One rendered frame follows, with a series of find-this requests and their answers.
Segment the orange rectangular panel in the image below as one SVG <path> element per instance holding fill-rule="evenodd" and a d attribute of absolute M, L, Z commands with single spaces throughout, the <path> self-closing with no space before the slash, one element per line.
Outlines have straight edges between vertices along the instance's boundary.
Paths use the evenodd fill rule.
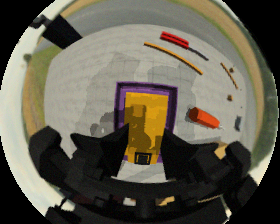
<path fill-rule="evenodd" d="M 224 154 L 225 154 L 225 147 L 227 147 L 227 144 L 224 141 L 220 141 L 220 139 L 217 139 L 217 141 L 215 141 L 215 142 L 219 143 L 219 146 L 217 146 L 217 149 L 215 149 L 215 154 L 217 157 L 220 157 L 220 159 L 221 159 L 221 157 L 224 156 Z M 176 181 L 176 179 L 171 179 L 171 181 Z M 157 198 L 155 207 L 165 206 L 165 204 L 167 204 L 169 202 L 174 202 L 174 197 L 164 198 L 164 199 Z"/>

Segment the purple shallow tray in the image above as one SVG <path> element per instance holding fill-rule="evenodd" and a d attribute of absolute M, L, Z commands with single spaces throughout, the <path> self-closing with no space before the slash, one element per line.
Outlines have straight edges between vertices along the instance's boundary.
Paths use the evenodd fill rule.
<path fill-rule="evenodd" d="M 176 122 L 177 92 L 176 86 L 166 86 L 164 83 L 147 82 L 116 82 L 114 102 L 114 131 L 124 126 L 126 93 L 147 93 L 169 96 L 167 98 L 165 128 L 174 133 Z"/>

